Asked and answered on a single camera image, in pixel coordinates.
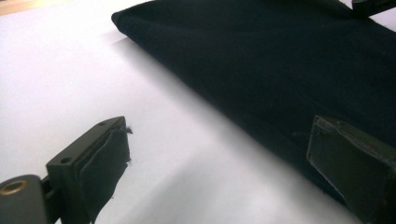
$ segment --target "black fabric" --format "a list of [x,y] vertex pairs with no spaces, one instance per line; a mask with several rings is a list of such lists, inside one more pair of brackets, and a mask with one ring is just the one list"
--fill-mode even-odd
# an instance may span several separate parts
[[160,0],[112,20],[340,202],[305,157],[314,116],[396,146],[396,34],[336,0]]

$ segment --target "metal rivet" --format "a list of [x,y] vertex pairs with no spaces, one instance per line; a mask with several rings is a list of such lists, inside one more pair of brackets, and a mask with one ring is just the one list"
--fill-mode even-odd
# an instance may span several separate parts
[[29,182],[27,180],[14,180],[0,189],[1,195],[10,195],[17,193],[27,187]]

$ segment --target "clamp jaw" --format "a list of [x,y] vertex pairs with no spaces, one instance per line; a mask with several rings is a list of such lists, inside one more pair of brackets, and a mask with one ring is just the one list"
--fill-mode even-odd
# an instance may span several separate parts
[[396,148],[317,116],[307,158],[363,223],[396,223]]
[[47,163],[0,184],[0,223],[94,223],[130,161],[125,118],[104,120]]

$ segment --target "screw hole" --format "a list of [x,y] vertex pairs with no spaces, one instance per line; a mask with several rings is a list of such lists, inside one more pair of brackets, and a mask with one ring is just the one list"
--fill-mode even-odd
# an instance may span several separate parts
[[6,184],[0,190],[0,194],[2,195],[9,195],[16,192],[21,191],[22,189],[26,188],[28,181],[27,180],[16,180],[12,181],[11,183]]
[[61,163],[62,163],[62,164],[69,163],[71,160],[72,160],[72,159],[71,159],[70,157],[66,157],[66,158],[63,158],[63,159],[61,160]]

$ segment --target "white surface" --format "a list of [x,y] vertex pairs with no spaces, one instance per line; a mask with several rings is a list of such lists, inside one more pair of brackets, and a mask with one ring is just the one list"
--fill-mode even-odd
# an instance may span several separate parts
[[139,2],[0,17],[0,181],[44,177],[91,126],[123,115],[132,165],[97,223],[359,223],[119,33],[111,14]]

